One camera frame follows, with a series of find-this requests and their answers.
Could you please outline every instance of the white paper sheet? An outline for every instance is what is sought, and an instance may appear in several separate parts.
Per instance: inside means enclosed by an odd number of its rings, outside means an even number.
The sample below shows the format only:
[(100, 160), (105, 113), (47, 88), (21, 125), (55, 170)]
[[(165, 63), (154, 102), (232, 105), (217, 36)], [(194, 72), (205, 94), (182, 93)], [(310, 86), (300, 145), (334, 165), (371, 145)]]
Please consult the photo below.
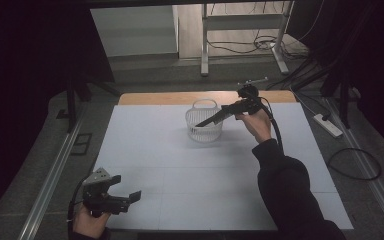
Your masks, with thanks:
[[(121, 175), (114, 196), (142, 190), (127, 214), (112, 216), (111, 228), (147, 230), (276, 229), (257, 187), (257, 145), (241, 121), (223, 123), (213, 143), (187, 135), (191, 106), (116, 106), (95, 169)], [(325, 218), (352, 229), (299, 103), (272, 104), (285, 154), (300, 159)]]

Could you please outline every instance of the black sleeve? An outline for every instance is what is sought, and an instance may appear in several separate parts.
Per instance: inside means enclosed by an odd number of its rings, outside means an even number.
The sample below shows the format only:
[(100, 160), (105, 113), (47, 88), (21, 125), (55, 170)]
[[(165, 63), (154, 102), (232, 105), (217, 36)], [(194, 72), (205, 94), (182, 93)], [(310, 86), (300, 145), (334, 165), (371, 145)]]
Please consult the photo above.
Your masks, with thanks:
[(260, 163), (261, 197), (286, 239), (345, 239), (335, 223), (324, 220), (302, 162), (283, 155), (275, 139), (252, 152)]
[[(104, 232), (102, 233), (101, 237), (98, 240), (110, 240), (110, 238), (111, 238), (110, 229), (105, 228)], [(97, 240), (95, 238), (88, 237), (76, 232), (70, 232), (69, 239), (70, 240)]]

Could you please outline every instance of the white basket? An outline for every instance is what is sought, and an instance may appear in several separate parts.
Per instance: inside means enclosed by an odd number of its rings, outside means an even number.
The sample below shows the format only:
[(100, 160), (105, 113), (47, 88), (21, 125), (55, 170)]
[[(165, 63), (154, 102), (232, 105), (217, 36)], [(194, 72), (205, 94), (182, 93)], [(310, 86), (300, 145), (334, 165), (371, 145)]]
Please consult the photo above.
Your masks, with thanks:
[[(195, 107), (195, 104), (202, 101), (212, 101), (214, 107)], [(221, 129), (223, 126), (223, 121), (214, 125), (213, 122), (208, 124), (205, 127), (196, 127), (198, 123), (206, 120), (209, 117), (212, 117), (220, 111), (220, 108), (217, 107), (216, 101), (213, 99), (198, 99), (192, 104), (192, 108), (186, 112), (186, 124), (188, 126), (188, 135), (195, 141), (206, 143), (215, 141), (221, 134)]]

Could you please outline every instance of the black cable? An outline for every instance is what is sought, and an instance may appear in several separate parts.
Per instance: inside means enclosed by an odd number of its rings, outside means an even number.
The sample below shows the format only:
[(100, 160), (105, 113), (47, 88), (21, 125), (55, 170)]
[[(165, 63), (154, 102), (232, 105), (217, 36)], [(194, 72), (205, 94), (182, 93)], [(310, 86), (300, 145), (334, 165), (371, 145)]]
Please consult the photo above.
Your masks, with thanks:
[(301, 77), (303, 77), (303, 76), (309, 74), (309, 73), (310, 73), (311, 71), (313, 71), (318, 65), (319, 65), (319, 64), (316, 63), (316, 64), (313, 65), (312, 68), (310, 68), (309, 70), (307, 70), (307, 71), (304, 72), (303, 74), (291, 78), (291, 79), (289, 80), (289, 84), (286, 84), (286, 83), (288, 83), (288, 81), (285, 81), (285, 82), (283, 83), (282, 87), (280, 87), (280, 89), (281, 89), (281, 90), (284, 90), (287, 86), (292, 86), (292, 84), (293, 84), (294, 81), (296, 81), (297, 79), (300, 79)]
[[(252, 12), (254, 12), (256, 7), (257, 7), (257, 2), (254, 2), (254, 7), (252, 8), (252, 10), (251, 10), (249, 13), (246, 13), (246, 14), (251, 14)], [(229, 14), (227, 13), (227, 3), (224, 4), (224, 13), (225, 13), (226, 15), (229, 15)]]
[[(302, 104), (308, 111), (310, 111), (314, 116), (317, 115), (315, 111), (311, 110), (311, 108), (308, 107), (307, 104), (305, 104), (305, 103), (301, 100), (301, 98), (297, 95), (298, 92), (294, 92), (294, 91), (292, 90), (292, 87), (290, 87), (290, 90), (291, 90), (291, 92), (292, 92), (292, 93), (293, 93), (293, 94), (300, 100), (301, 104)], [(322, 116), (323, 116), (322, 119), (323, 119), (324, 121), (326, 121), (326, 120), (329, 119), (329, 117), (330, 117), (330, 115), (331, 115), (332, 113), (330, 112), (330, 110), (329, 110), (328, 108), (326, 108), (323, 104), (321, 104), (319, 101), (317, 101), (316, 99), (314, 99), (314, 98), (312, 98), (312, 97), (310, 97), (310, 96), (307, 96), (307, 95), (305, 95), (305, 94), (303, 94), (303, 93), (299, 93), (299, 94), (302, 95), (302, 96), (304, 96), (304, 97), (307, 97), (307, 98), (310, 99), (310, 100), (313, 100), (313, 101), (316, 102), (319, 106), (321, 106), (322, 108), (324, 108), (325, 111), (326, 111), (327, 113), (322, 115)]]
[[(259, 42), (256, 42), (258, 39), (260, 38), (272, 38), (271, 40), (264, 40), (264, 41), (259, 41)], [(238, 53), (238, 54), (246, 54), (246, 53), (251, 53), (251, 52), (255, 52), (257, 50), (268, 50), (270, 49), (271, 47), (269, 48), (261, 48), (260, 46), (258, 46), (257, 44), (260, 43), (266, 43), (266, 42), (274, 42), (274, 40), (276, 39), (276, 37), (273, 37), (273, 36), (258, 36), (258, 33), (257, 33), (257, 36), (255, 37), (254, 39), (254, 42), (253, 43), (246, 43), (246, 42), (228, 42), (228, 41), (223, 41), (223, 42), (210, 42), (207, 40), (208, 44), (213, 47), (213, 48), (219, 48), (219, 49), (224, 49), (224, 50), (227, 50), (227, 51), (230, 51), (230, 52), (234, 52), (234, 53)], [(250, 50), (250, 51), (245, 51), (245, 52), (240, 52), (240, 51), (236, 51), (236, 50), (233, 50), (233, 49), (230, 49), (230, 48), (227, 48), (227, 47), (220, 47), (220, 46), (215, 46), (214, 44), (242, 44), (242, 45), (254, 45), (255, 48), (253, 50)]]
[(211, 8), (211, 13), (210, 13), (210, 15), (213, 15), (213, 11), (214, 11), (214, 7), (216, 6), (216, 4), (215, 3), (213, 3), (213, 7)]
[(313, 25), (311, 26), (311, 28), (307, 31), (307, 33), (305, 33), (304, 35), (302, 35), (299, 39), (297, 39), (296, 41), (299, 42), (301, 41), (302, 39), (304, 39), (313, 29), (314, 29), (314, 26), (316, 25), (316, 23), (318, 22), (318, 19), (320, 17), (320, 13), (322, 12), (322, 9), (323, 9), (323, 5), (325, 3), (325, 0), (322, 0), (322, 3), (320, 5), (320, 8), (319, 8), (319, 11), (317, 13), (317, 16), (316, 16), (316, 19), (314, 20), (313, 22)]
[(346, 20), (346, 23), (343, 24), (344, 27), (340, 28), (338, 31), (335, 32), (335, 35), (330, 38), (323, 46), (320, 46), (316, 49), (310, 49), (310, 54), (315, 57), (315, 58), (321, 58), (324, 56), (329, 56), (332, 54), (335, 54), (335, 52), (332, 52), (332, 49), (329, 48), (334, 48), (338, 44), (343, 43), (344, 37), (347, 37), (349, 34), (350, 28), (354, 25), (354, 22), (358, 19), (358, 15), (354, 14), (351, 17), (349, 17)]
[(300, 73), (303, 69), (305, 69), (308, 65), (311, 64), (311, 62), (313, 62), (313, 58), (312, 57), (309, 57), (307, 58), (303, 63), (301, 63), (301, 65), (295, 69), (292, 73), (290, 73), (287, 77), (285, 77), (283, 80), (279, 81), (279, 82), (275, 82), (275, 83), (271, 83), (269, 85), (267, 85), (266, 87), (266, 91), (267, 90), (270, 90), (271, 88), (273, 88), (274, 86), (276, 85), (279, 85), (279, 84), (282, 84), (284, 82), (287, 82), (289, 81), (290, 79), (292, 79), (295, 75), (297, 75), (298, 73)]
[(277, 13), (275, 2), (273, 1), (273, 10)]
[(80, 187), (84, 180), (86, 180), (89, 176), (82, 178), (82, 180), (77, 184), (76, 189), (74, 190), (73, 196), (71, 198), (70, 203), (68, 204), (68, 212), (67, 212), (67, 230), (70, 238), (70, 233), (73, 231), (73, 221), (74, 221), (74, 206), (78, 204), (76, 203), (77, 193), (79, 192)]
[(90, 176), (90, 173), (93, 171), (93, 167), (95, 166), (97, 157), (94, 159), (92, 165), (89, 168), (88, 175), (83, 177), (82, 180), (80, 180), (79, 183), (77, 183), (76, 189), (74, 190), (73, 196), (71, 197), (70, 203), (68, 204), (68, 212), (67, 212), (67, 233), (68, 233), (68, 239), (70, 239), (70, 234), (73, 231), (73, 221), (74, 221), (74, 207), (83, 202), (78, 201), (76, 202), (77, 193), (79, 192), (80, 187), (82, 186), (83, 182)]
[(218, 47), (218, 46), (214, 46), (210, 41), (207, 41), (208, 44), (213, 47), (213, 48), (218, 48), (218, 49), (224, 49), (224, 50), (227, 50), (227, 51), (230, 51), (230, 52), (234, 52), (234, 53), (239, 53), (239, 54), (246, 54), (246, 53), (252, 53), (252, 52), (255, 52), (258, 50), (258, 48), (255, 48), (253, 50), (250, 50), (250, 51), (245, 51), (245, 52), (239, 52), (239, 51), (235, 51), (233, 49), (230, 49), (230, 48), (226, 48), (226, 47)]
[(247, 91), (244, 91), (244, 93), (246, 95), (248, 95), (249, 98), (251, 98), (255, 103), (257, 103), (257, 105), (264, 110), (264, 112), (266, 112), (267, 116), (269, 116), (269, 119), (270, 119), (270, 122), (272, 123), (273, 125), (273, 128), (274, 128), (274, 131), (276, 133), (276, 139), (277, 139), (277, 144), (279, 145), (279, 149), (280, 151), (283, 153), (283, 143), (282, 143), (282, 137), (280, 135), (280, 131), (279, 131), (279, 126), (277, 125), (277, 122), (276, 120), (274, 119), (273, 117), (273, 113), (271, 111), (271, 106), (270, 106), (270, 103), (267, 99), (261, 97), (261, 99), (264, 99), (264, 101), (267, 102), (267, 105), (269, 106), (269, 108), (267, 108), (260, 100), (260, 98), (258, 97), (255, 97), (254, 95), (252, 95), (251, 93), (248, 93)]
[(304, 54), (300, 54), (300, 53), (290, 53), (288, 51), (288, 49), (286, 49), (286, 45), (283, 41), (281, 42), (281, 50), (282, 50), (283, 56), (285, 56), (286, 58), (291, 59), (291, 60), (307, 59), (308, 58), (308, 54), (304, 55)]
[[(341, 170), (339, 170), (338, 168), (336, 167), (333, 167), (331, 165), (332, 161), (333, 161), (333, 158), (338, 155), (339, 153), (343, 152), (343, 151), (347, 151), (347, 150), (354, 150), (354, 151), (359, 151), (359, 152), (362, 152), (364, 154), (367, 154), (372, 160), (373, 162), (376, 164), (376, 167), (378, 169), (378, 172), (376, 173), (376, 175), (374, 177), (370, 177), (370, 178), (360, 178), (360, 177), (356, 177), (356, 176), (352, 176), (348, 173), (345, 173)], [(334, 153), (330, 158), (329, 160), (327, 161), (327, 164), (326, 164), (328, 167), (330, 167), (332, 170), (334, 170), (335, 172), (347, 177), (347, 178), (350, 178), (350, 179), (354, 179), (354, 180), (361, 180), (361, 181), (373, 181), (373, 180), (376, 180), (378, 179), (381, 175), (382, 175), (382, 166), (380, 165), (379, 161), (372, 155), (370, 154), (369, 152), (365, 151), (365, 150), (362, 150), (362, 149), (359, 149), (359, 148), (344, 148), (344, 149), (341, 149), (339, 151), (337, 151), (336, 153)]]

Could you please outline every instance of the human hand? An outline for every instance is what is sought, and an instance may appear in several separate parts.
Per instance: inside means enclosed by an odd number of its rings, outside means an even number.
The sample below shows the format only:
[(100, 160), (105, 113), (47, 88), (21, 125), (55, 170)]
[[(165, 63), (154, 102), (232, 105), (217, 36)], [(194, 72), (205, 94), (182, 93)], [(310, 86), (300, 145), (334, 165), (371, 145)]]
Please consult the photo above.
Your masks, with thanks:
[(110, 213), (103, 213), (95, 218), (83, 204), (76, 214), (73, 224), (73, 231), (82, 235), (98, 239), (105, 230), (105, 225), (110, 218)]
[(236, 114), (235, 117), (244, 122), (245, 127), (258, 143), (271, 139), (271, 122), (263, 109), (252, 115)]

